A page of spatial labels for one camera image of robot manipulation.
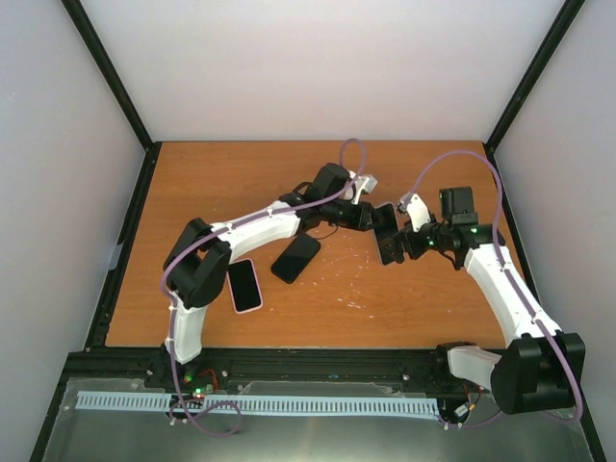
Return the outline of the blue phone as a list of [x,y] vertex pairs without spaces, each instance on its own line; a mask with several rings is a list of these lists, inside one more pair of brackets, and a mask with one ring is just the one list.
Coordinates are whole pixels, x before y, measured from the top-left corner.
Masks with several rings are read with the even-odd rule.
[[377,253],[383,266],[403,262],[403,246],[398,233],[396,210],[392,203],[385,203],[374,210],[373,234]]

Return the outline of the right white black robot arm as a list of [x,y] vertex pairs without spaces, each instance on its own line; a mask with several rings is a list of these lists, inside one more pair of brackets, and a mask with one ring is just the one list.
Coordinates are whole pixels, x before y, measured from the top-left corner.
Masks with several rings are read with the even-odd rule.
[[471,276],[492,309],[504,352],[465,342],[440,346],[448,375],[489,391],[508,415],[573,408],[579,418],[583,340],[563,332],[541,307],[497,226],[480,223],[471,188],[443,189],[439,199],[441,215],[435,217],[417,194],[404,195],[398,211],[408,220],[379,245],[398,263],[428,251],[448,258]]

